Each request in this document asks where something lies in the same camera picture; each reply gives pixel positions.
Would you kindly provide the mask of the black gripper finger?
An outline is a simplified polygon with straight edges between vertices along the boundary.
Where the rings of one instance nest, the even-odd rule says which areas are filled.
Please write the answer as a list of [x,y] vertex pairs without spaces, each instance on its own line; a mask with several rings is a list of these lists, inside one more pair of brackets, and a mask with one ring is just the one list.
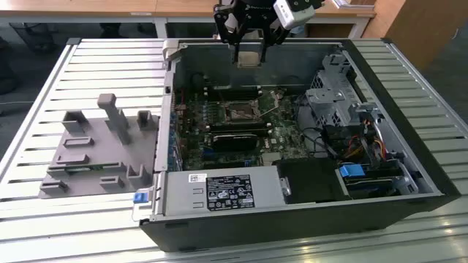
[[273,45],[280,45],[284,42],[289,34],[289,30],[286,30],[278,22],[273,23],[273,27],[270,25],[264,25],[264,27],[261,28],[261,32],[262,40],[260,62],[265,62],[268,48]]
[[213,6],[213,19],[217,28],[217,34],[222,43],[233,47],[230,52],[232,63],[238,61],[241,30],[237,26],[237,16],[240,14],[240,1],[230,1],[229,4],[218,4]]

